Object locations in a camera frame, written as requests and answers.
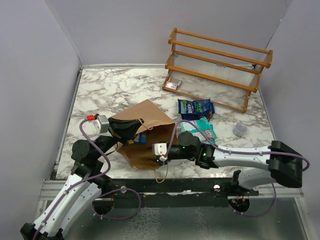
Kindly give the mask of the green snack packet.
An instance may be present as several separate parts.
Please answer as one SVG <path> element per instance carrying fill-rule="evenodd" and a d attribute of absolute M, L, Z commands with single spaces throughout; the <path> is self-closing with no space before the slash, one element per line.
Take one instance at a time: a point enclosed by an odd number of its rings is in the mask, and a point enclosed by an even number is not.
<path fill-rule="evenodd" d="M 183 132 L 190 132 L 193 136 L 198 137 L 199 140 L 204 144 L 209 144 L 207 139 L 201 134 L 203 132 L 205 136 L 212 142 L 213 144 L 216 143 L 217 135 L 214 131 L 213 125 L 209 123 L 205 118 L 200 120 L 190 120 L 193 125 L 187 122 L 181 122 L 178 124 L 176 129 L 176 136 L 178 137 Z"/>

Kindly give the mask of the dark blue chips bag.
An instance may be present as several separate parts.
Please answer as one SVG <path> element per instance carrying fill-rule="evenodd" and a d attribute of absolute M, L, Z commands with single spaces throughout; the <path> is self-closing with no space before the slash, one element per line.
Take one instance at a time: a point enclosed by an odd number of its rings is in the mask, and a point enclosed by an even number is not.
<path fill-rule="evenodd" d="M 211 110 L 210 112 L 208 112 L 205 115 L 200 115 L 200 114 L 181 114 L 181 118 L 183 120 L 187 120 L 187 121 L 196 121 L 196 120 L 200 120 L 202 118 L 206 119 L 208 122 L 211 120 L 212 116 L 214 115 L 214 112 Z"/>

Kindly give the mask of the brown paper bag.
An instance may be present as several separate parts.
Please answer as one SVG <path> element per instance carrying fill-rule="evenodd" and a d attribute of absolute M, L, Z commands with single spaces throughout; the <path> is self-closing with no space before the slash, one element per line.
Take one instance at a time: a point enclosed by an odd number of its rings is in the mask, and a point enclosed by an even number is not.
<path fill-rule="evenodd" d="M 153 170 L 160 166 L 154 162 L 152 145 L 159 142 L 170 142 L 175 122 L 149 99 L 144 100 L 113 116 L 118 120 L 142 119 L 143 125 L 135 134 L 146 133 L 146 144 L 130 143 L 120 145 L 117 152 L 128 164 L 137 170 Z"/>

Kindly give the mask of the blue Bonk snack bag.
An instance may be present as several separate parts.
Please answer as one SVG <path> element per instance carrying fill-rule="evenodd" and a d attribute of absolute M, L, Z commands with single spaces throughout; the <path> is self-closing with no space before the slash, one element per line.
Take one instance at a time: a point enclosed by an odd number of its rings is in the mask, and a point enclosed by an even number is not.
<path fill-rule="evenodd" d="M 214 103 L 210 99 L 178 99 L 178 113 L 184 115 L 208 115 L 215 113 Z"/>

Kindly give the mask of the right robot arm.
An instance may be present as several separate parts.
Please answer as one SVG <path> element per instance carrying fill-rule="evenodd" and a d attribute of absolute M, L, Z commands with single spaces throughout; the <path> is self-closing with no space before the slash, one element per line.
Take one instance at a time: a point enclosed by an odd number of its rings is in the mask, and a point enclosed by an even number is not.
<path fill-rule="evenodd" d="M 189 159 L 200 168 L 243 167 L 234 174 L 229 189 L 240 196 L 254 187 L 278 183 L 287 188 L 301 188 L 303 180 L 302 155 L 281 141 L 258 148 L 231 148 L 202 143 L 190 132 L 178 136 L 178 143 L 167 143 L 159 150 L 159 160 Z"/>

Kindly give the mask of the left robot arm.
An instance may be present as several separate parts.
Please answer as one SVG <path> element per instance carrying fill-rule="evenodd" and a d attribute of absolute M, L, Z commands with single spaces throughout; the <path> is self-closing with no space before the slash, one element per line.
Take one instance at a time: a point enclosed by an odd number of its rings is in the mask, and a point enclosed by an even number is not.
<path fill-rule="evenodd" d="M 106 152 L 118 143 L 124 145 L 133 140 L 143 124 L 141 118 L 120 120 L 99 114 L 82 120 L 79 129 L 84 139 L 72 146 L 75 164 L 71 174 L 49 207 L 33 223 L 22 226 L 23 239 L 62 240 L 95 199 L 113 194 Z"/>

